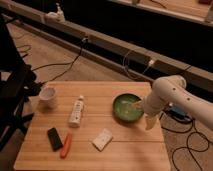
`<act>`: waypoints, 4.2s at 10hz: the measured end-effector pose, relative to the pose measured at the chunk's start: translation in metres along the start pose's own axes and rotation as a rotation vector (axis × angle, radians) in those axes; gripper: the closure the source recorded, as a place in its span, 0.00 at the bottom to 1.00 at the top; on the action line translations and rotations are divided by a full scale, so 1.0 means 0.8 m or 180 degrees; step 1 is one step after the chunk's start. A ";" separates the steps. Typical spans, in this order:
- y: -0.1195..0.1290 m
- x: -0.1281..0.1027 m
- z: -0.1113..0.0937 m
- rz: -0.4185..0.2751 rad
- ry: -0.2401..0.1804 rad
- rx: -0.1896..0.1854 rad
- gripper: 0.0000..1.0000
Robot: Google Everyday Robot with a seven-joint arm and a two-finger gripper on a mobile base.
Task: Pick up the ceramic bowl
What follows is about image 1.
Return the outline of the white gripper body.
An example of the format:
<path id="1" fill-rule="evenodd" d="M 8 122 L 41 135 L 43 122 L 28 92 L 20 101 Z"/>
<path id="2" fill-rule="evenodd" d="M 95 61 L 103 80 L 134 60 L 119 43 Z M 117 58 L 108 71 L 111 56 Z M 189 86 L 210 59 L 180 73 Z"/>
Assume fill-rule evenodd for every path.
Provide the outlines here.
<path id="1" fill-rule="evenodd" d="M 167 105 L 167 102 L 161 99 L 156 93 L 151 92 L 143 100 L 143 109 L 149 116 L 156 116 Z"/>

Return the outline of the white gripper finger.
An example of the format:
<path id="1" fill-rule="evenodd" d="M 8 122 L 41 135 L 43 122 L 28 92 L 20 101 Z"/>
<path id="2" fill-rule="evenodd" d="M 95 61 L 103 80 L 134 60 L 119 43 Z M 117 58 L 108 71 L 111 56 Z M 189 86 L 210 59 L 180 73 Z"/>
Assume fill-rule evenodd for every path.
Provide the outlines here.
<path id="1" fill-rule="evenodd" d="M 136 109 L 143 109 L 143 101 L 140 100 L 140 101 L 134 102 L 134 103 L 132 104 L 132 106 L 133 106 L 134 108 L 136 108 Z"/>
<path id="2" fill-rule="evenodd" d="M 156 123 L 156 118 L 146 115 L 145 116 L 145 122 L 146 122 L 146 130 L 150 130 L 154 127 L 155 123 Z"/>

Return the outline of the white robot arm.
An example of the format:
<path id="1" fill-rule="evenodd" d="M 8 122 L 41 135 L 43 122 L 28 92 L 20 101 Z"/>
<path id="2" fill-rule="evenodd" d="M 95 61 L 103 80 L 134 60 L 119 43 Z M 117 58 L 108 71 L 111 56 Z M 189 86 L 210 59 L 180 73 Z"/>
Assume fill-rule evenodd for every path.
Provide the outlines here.
<path id="1" fill-rule="evenodd" d="M 157 115 L 170 104 L 213 130 L 213 103 L 189 93 L 185 88 L 186 80 L 180 75 L 160 77 L 153 82 L 152 90 L 146 97 L 132 104 L 144 111 L 146 130 L 155 126 Z"/>

